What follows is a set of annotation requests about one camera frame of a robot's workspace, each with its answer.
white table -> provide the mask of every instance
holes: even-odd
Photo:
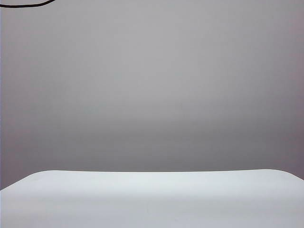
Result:
[[[1,191],[2,228],[304,228],[284,171],[43,171]]]

black cable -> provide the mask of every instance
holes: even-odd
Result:
[[[30,4],[30,5],[3,5],[0,4],[0,7],[4,7],[4,8],[28,8],[28,7],[38,7],[38,6],[44,6],[47,5],[51,2],[53,2],[55,0],[48,0],[42,3],[37,3],[37,4]]]

white surface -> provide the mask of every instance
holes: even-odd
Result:
[[[277,170],[43,171],[1,191],[3,228],[303,228],[304,181]]]

white tabletop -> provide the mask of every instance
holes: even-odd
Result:
[[[303,228],[284,171],[43,171],[1,191],[2,228]]]

gray backdrop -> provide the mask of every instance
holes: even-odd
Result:
[[[2,188],[53,169],[304,178],[303,15],[303,0],[2,9]]]

